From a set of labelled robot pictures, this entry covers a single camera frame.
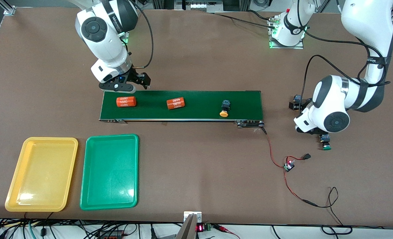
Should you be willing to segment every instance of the brown table surface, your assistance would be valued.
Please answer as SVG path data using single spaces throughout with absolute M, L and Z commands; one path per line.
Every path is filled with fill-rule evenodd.
M 96 58 L 75 32 L 77 11 L 20 8 L 2 23 L 0 217 L 23 216 L 6 211 L 4 202 L 24 140 L 62 136 L 77 138 L 79 147 L 67 206 L 53 218 L 181 221 L 183 211 L 198 210 L 203 220 L 221 223 L 336 224 L 327 209 L 288 192 L 260 129 L 237 129 L 232 123 L 99 122 L 103 93 L 90 71 Z M 262 27 L 199 11 L 147 15 L 155 40 L 152 64 L 145 69 L 152 90 L 261 90 L 276 160 L 312 155 L 288 174 L 294 192 L 325 205 L 328 187 L 336 186 L 340 197 L 334 212 L 344 224 L 393 226 L 393 59 L 392 84 L 382 105 L 368 113 L 350 111 L 348 129 L 332 135 L 331 151 L 321 151 L 316 136 L 294 130 L 297 113 L 288 109 L 289 99 L 301 92 L 310 56 L 320 53 L 355 76 L 366 59 L 363 47 L 307 38 L 304 50 L 269 49 Z M 263 23 L 251 13 L 231 15 Z M 315 14 L 310 26 L 320 37 L 354 40 L 336 14 Z M 129 50 L 136 66 L 147 62 L 150 37 L 142 17 L 131 32 Z M 315 59 L 306 96 L 328 74 L 337 73 Z M 137 206 L 82 211 L 86 139 L 120 133 L 140 138 Z

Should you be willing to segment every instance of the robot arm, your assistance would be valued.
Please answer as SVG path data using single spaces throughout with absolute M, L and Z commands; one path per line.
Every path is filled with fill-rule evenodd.
M 67 0 L 67 1 L 81 8 L 81 10 L 91 8 L 92 6 L 100 3 L 99 0 Z
M 345 29 L 376 50 L 369 49 L 364 78 L 330 75 L 317 84 L 313 101 L 294 119 L 297 131 L 340 132 L 350 123 L 346 110 L 368 112 L 382 103 L 393 50 L 392 4 L 393 0 L 345 1 L 341 15 Z
M 120 39 L 137 24 L 137 12 L 129 0 L 100 0 L 101 3 L 78 12 L 75 29 L 92 53 L 98 58 L 91 67 L 104 91 L 134 93 L 136 88 L 127 82 L 150 85 L 146 73 L 137 74 L 131 57 Z
M 279 15 L 280 23 L 272 33 L 272 38 L 284 46 L 297 45 L 315 9 L 313 0 L 300 0 L 299 3 L 298 0 L 293 0 L 289 12 Z M 298 14 L 303 25 L 300 25 Z

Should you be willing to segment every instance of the red wire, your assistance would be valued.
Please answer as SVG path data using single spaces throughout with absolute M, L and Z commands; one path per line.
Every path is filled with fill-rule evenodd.
M 240 238 L 238 235 L 236 235 L 236 234 L 232 233 L 232 232 L 231 232 L 231 231 L 229 231 L 229 230 L 227 230 L 227 231 L 226 231 L 226 233 L 229 233 L 229 234 L 235 235 L 237 238 L 241 239 L 241 238 Z
M 270 141 L 270 137 L 268 134 L 266 134 L 267 136 L 267 141 L 269 142 L 269 149 L 270 149 L 270 159 L 272 160 L 272 162 L 277 166 L 283 169 L 282 166 L 280 166 L 276 161 L 275 158 L 273 157 L 273 151 L 272 151 L 272 142 Z
M 299 200 L 303 201 L 303 199 L 301 197 L 298 197 L 298 195 L 295 194 L 294 191 L 292 191 L 292 189 L 289 187 L 288 182 L 286 180 L 286 170 L 283 170 L 283 180 L 285 180 L 285 185 L 288 188 L 288 190 L 291 192 L 291 194 L 294 195 Z
M 286 187 L 288 188 L 289 192 L 291 192 L 291 194 L 294 195 L 294 196 L 295 196 L 296 198 L 298 198 L 299 200 L 303 201 L 303 199 L 302 199 L 301 197 L 298 197 L 298 195 L 297 195 L 296 193 L 294 193 L 294 192 L 292 191 L 292 189 L 289 187 L 288 182 L 286 181 L 286 170 L 285 170 L 282 166 L 280 166 L 280 165 L 275 161 L 275 159 L 274 159 L 274 157 L 273 157 L 272 142 L 271 142 L 271 140 L 270 140 L 269 135 L 266 134 L 266 136 L 267 136 L 267 141 L 269 142 L 270 159 L 272 159 L 272 162 L 273 162 L 277 167 L 280 167 L 280 168 L 283 169 L 283 180 L 285 181 L 285 185 L 286 185 Z M 289 158 L 296 159 L 296 160 L 303 160 L 303 159 L 301 159 L 301 158 L 297 158 L 297 157 L 294 157 L 294 156 L 286 156 L 286 161 L 285 161 L 285 162 L 288 162 L 288 159 L 289 159 Z

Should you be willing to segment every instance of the green conveyor belt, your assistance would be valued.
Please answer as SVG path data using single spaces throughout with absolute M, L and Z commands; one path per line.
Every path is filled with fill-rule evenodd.
M 135 107 L 119 108 L 117 97 L 136 97 Z M 169 110 L 166 101 L 183 97 L 185 107 Z M 223 118 L 222 101 L 230 101 Z M 263 120 L 260 91 L 136 91 L 134 94 L 104 92 L 100 121 L 236 121 Z

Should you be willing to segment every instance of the orange can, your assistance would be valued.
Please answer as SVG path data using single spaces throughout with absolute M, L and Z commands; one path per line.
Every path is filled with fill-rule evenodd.
M 167 100 L 167 107 L 169 110 L 184 107 L 183 97 Z
M 118 97 L 117 100 L 118 107 L 133 107 L 136 106 L 136 98 L 134 96 L 128 97 Z

